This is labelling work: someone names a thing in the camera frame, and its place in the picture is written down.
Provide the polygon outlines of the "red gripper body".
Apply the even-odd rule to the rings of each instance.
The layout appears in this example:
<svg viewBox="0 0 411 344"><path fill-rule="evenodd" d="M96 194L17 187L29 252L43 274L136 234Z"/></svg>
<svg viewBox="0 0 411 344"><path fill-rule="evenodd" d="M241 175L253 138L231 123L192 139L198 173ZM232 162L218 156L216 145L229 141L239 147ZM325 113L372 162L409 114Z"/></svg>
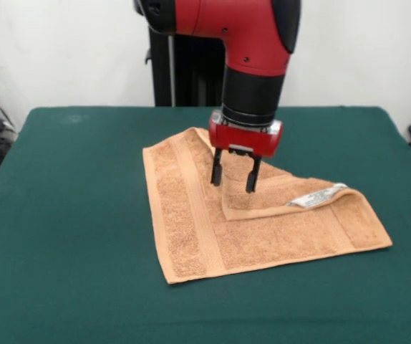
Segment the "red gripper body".
<svg viewBox="0 0 411 344"><path fill-rule="evenodd" d="M283 123L273 120L269 126L246 127L229 122L220 110L214 110L208 124L211 145L222 150L243 151L255 156L274 156L283 133Z"/></svg>

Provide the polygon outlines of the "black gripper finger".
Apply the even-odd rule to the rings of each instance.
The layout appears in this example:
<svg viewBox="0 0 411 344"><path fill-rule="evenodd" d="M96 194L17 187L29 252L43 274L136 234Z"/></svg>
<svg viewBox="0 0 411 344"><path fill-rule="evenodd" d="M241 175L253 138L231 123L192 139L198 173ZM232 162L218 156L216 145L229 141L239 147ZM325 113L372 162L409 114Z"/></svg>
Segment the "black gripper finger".
<svg viewBox="0 0 411 344"><path fill-rule="evenodd" d="M246 182L246 193L252 194L256 190L256 183L258 180L259 169L261 166L261 156L252 156L253 168L248 174Z"/></svg>
<svg viewBox="0 0 411 344"><path fill-rule="evenodd" d="M221 155L223 150L220 148L215 149L213 156L213 165L212 165L212 174L211 174L211 183L214 186L220 186L223 167L221 165Z"/></svg>

